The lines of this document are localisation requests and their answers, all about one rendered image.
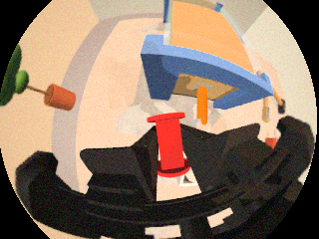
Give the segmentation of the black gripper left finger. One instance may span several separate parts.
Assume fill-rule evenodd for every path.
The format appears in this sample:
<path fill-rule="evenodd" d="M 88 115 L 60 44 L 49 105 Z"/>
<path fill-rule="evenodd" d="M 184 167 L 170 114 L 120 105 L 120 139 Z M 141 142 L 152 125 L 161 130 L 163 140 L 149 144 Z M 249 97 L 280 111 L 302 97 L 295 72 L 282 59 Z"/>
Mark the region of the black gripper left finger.
<path fill-rule="evenodd" d="M 83 148 L 79 155 L 91 174 L 135 175 L 148 199 L 157 200 L 160 143 L 156 126 L 131 147 Z"/>

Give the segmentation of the white crank handle with red grip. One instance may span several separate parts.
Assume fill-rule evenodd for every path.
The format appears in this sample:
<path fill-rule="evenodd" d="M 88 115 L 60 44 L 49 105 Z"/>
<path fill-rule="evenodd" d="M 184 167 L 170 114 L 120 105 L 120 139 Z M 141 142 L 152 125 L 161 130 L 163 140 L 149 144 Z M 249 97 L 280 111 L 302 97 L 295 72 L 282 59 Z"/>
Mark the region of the white crank handle with red grip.
<path fill-rule="evenodd" d="M 184 175 L 190 170 L 187 156 L 182 150 L 179 120 L 186 119 L 184 113 L 168 113 L 154 116 L 148 123 L 157 124 L 159 133 L 159 175 L 164 178 Z"/>

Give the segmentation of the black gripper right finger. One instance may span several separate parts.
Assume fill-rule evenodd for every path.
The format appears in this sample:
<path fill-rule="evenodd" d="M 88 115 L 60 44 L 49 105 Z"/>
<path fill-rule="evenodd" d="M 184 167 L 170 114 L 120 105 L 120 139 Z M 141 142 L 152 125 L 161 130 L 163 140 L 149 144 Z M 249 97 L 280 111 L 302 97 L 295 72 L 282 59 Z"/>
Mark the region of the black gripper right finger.
<path fill-rule="evenodd" d="M 203 131 L 194 126 L 188 127 L 182 123 L 179 124 L 179 128 L 182 135 L 182 150 L 187 156 L 200 192 L 214 188 L 211 183 L 218 175 L 232 146 L 252 139 L 253 136 L 258 138 L 260 134 L 259 122 L 232 128 L 219 134 Z"/>

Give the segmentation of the mallet with grey head and wooden handle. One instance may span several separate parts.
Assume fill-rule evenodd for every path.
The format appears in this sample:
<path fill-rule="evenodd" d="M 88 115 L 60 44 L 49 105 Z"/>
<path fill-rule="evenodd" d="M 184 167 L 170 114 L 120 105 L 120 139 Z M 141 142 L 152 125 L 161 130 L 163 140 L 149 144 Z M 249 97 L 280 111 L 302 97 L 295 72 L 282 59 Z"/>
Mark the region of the mallet with grey head and wooden handle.
<path fill-rule="evenodd" d="M 276 103 L 279 104 L 278 112 L 280 115 L 284 115 L 284 113 L 286 113 L 286 100 L 284 101 L 283 99 L 279 100 L 278 93 L 275 92 L 275 89 L 272 89 L 272 91 L 274 91 L 274 95 L 272 95 L 272 97 L 274 97 L 274 99 L 276 100 Z"/>

